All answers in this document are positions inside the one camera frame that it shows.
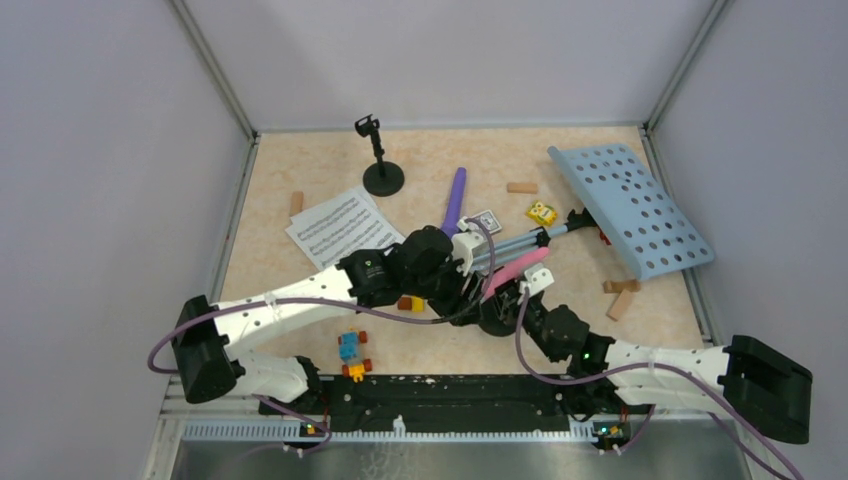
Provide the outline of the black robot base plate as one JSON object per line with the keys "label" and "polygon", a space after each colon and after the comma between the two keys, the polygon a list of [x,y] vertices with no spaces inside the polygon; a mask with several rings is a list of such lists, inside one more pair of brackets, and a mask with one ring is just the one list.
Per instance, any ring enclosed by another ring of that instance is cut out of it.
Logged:
{"label": "black robot base plate", "polygon": [[628,406],[607,381],[556,386],[529,375],[370,375],[355,382],[341,375],[310,383],[298,399],[269,398],[262,415],[284,410],[317,419],[334,433],[564,432],[580,421],[645,414]]}

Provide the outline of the black microphone stand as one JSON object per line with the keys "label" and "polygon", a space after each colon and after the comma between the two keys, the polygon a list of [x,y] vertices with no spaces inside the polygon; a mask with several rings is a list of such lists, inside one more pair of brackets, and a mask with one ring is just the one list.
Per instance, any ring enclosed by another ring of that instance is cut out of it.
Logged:
{"label": "black microphone stand", "polygon": [[370,140],[375,157],[375,163],[363,173],[362,181],[365,190],[377,197],[389,197],[398,193],[405,183],[405,175],[399,165],[385,159],[385,150],[380,136],[380,121],[369,114],[357,120],[354,128],[361,137]]}
{"label": "black microphone stand", "polygon": [[479,306],[476,324],[483,332],[494,337],[513,335],[521,298],[520,282],[512,280],[497,287],[495,293]]}

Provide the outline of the purple toy microphone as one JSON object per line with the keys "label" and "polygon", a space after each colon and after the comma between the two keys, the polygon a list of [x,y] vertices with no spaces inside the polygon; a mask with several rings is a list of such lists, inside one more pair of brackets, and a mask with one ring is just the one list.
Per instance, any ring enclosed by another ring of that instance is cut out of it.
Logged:
{"label": "purple toy microphone", "polygon": [[461,214],[466,179],[467,170],[464,167],[459,167],[452,180],[444,219],[441,225],[441,230],[448,237],[452,237],[457,233],[457,223]]}

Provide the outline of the light blue music stand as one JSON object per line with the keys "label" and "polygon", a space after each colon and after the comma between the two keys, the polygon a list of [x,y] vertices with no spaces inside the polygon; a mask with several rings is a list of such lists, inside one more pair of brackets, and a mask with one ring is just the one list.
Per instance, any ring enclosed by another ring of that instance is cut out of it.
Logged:
{"label": "light blue music stand", "polygon": [[638,280],[709,263],[713,249],[624,144],[547,152]]}

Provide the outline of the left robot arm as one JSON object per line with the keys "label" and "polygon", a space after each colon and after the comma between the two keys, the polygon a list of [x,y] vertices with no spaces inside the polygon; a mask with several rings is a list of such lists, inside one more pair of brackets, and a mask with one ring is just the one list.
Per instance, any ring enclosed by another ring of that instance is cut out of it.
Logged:
{"label": "left robot arm", "polygon": [[426,300],[435,323],[461,319],[481,301],[485,287],[470,286],[475,253],[493,245],[481,222],[463,218],[448,236],[435,226],[382,249],[360,249],[291,285],[251,298],[211,303],[187,300],[165,338],[185,400],[203,404],[227,394],[260,395],[297,413],[319,404],[314,366],[301,357],[277,358],[256,347],[347,313],[384,317],[383,307],[403,296]]}

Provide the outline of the pink toy microphone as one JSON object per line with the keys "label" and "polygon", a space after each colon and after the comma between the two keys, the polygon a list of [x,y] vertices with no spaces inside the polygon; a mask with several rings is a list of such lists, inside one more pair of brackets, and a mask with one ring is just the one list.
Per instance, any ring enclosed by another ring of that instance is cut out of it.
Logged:
{"label": "pink toy microphone", "polygon": [[519,256],[492,273],[487,280],[487,287],[484,290],[481,301],[487,301],[495,294],[498,287],[507,281],[518,277],[531,266],[542,262],[549,253],[550,249],[548,247],[537,248],[536,250]]}

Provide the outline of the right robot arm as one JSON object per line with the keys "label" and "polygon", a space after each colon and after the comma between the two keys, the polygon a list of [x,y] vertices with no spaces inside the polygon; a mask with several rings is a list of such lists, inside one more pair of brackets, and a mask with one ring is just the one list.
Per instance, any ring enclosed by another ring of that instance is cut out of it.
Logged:
{"label": "right robot arm", "polygon": [[634,344],[595,334],[568,306],[549,310],[514,285],[485,302],[483,318],[487,332],[523,331],[548,360],[566,363],[564,377],[547,379],[576,390],[581,409],[700,410],[735,415],[768,439],[809,441],[811,371],[754,337],[700,349]]}

